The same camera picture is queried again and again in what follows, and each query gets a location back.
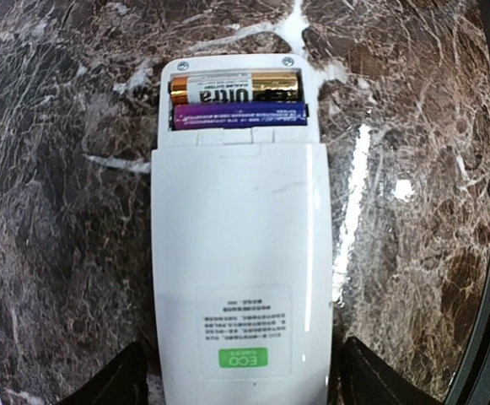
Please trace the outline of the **brown AAA battery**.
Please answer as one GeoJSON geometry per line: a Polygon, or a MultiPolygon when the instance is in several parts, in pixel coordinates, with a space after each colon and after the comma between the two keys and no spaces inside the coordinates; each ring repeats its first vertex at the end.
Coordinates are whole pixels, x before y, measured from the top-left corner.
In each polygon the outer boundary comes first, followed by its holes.
{"type": "Polygon", "coordinates": [[[174,105],[301,101],[295,72],[244,71],[174,77],[169,93],[174,105]]]}

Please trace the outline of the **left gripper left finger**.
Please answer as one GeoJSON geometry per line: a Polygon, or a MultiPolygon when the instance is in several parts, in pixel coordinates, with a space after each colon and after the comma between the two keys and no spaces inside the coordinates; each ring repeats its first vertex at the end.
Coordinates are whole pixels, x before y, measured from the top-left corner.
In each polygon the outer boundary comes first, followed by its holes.
{"type": "Polygon", "coordinates": [[[65,398],[65,404],[146,405],[148,363],[139,342],[128,344],[80,389],[65,398]]]}

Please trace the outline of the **blue AAA battery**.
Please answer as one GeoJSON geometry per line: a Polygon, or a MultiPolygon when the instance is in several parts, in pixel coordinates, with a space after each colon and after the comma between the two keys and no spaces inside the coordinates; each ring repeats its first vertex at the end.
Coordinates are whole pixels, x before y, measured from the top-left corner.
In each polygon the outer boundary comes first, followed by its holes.
{"type": "Polygon", "coordinates": [[[181,131],[306,126],[307,120],[303,102],[252,102],[178,105],[173,109],[172,124],[181,131]]]}

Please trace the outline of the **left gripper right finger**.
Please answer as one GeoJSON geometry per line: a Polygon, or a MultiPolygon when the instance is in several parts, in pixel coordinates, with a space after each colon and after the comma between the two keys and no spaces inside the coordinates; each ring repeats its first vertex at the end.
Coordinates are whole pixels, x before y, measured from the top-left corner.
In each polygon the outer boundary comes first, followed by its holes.
{"type": "Polygon", "coordinates": [[[341,388],[345,404],[441,404],[405,380],[357,337],[342,345],[341,388]]]}

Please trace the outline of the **white remote control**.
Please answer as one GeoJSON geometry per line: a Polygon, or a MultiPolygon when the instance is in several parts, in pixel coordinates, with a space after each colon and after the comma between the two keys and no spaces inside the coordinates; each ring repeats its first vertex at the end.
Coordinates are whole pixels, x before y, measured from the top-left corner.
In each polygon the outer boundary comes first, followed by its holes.
{"type": "Polygon", "coordinates": [[[190,57],[161,73],[151,154],[153,296],[168,404],[324,404],[332,227],[312,67],[292,54],[190,57]],[[175,130],[174,77],[295,72],[306,126],[175,130]]]}

